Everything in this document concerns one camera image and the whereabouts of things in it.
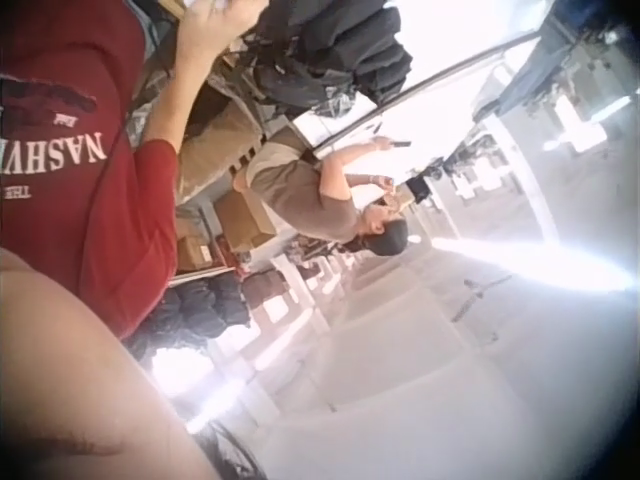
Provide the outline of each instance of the beige t-shirt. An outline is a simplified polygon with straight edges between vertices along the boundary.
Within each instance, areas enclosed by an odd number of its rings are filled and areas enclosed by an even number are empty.
[[[320,172],[302,160],[262,170],[251,182],[285,222],[307,237],[347,243],[356,236],[358,210],[353,200],[320,194]]]

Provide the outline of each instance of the dark cap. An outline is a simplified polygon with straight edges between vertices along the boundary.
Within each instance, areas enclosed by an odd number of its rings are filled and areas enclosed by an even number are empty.
[[[404,218],[392,220],[385,224],[384,233],[369,234],[362,237],[362,244],[367,250],[379,257],[400,255],[407,248],[409,226]]]

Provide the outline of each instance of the brown box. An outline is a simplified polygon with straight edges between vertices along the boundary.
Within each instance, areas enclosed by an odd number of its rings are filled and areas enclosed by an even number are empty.
[[[180,150],[176,202],[182,205],[222,178],[251,148],[260,145],[262,131],[232,101],[205,129],[188,139]]]
[[[178,240],[178,271],[195,272],[213,266],[214,259],[202,236],[188,236]]]
[[[264,205],[250,191],[231,191],[214,203],[214,209],[233,252],[251,251],[277,235]]]
[[[198,226],[190,218],[176,217],[176,240],[184,237],[197,237],[201,235]]]

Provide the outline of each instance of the man's arm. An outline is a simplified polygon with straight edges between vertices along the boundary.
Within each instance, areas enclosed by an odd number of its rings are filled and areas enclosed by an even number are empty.
[[[149,116],[143,143],[165,140],[182,147],[184,132],[196,96],[215,59],[237,37],[253,27],[268,0],[231,0],[220,10],[215,0],[195,0],[185,11],[176,48],[175,77],[158,98]]]
[[[370,143],[346,147],[329,155],[322,161],[320,194],[335,200],[351,199],[351,187],[355,185],[350,185],[347,175],[344,173],[344,167],[369,153],[390,150],[391,148],[393,147],[390,139],[376,137]]]
[[[375,183],[374,175],[365,175],[361,173],[347,173],[347,183],[349,187],[362,187],[364,185],[373,185]]]
[[[174,148],[176,154],[179,153],[191,109],[203,83],[204,80],[194,78],[188,72],[181,73],[176,70],[175,77],[160,93],[149,115],[142,144],[152,140],[164,140]]]

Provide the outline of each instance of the red t-shirt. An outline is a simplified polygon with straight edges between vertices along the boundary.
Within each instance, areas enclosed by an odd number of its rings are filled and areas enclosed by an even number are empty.
[[[176,269],[176,152],[123,129],[143,32],[122,0],[26,3],[0,35],[1,243],[125,337]]]

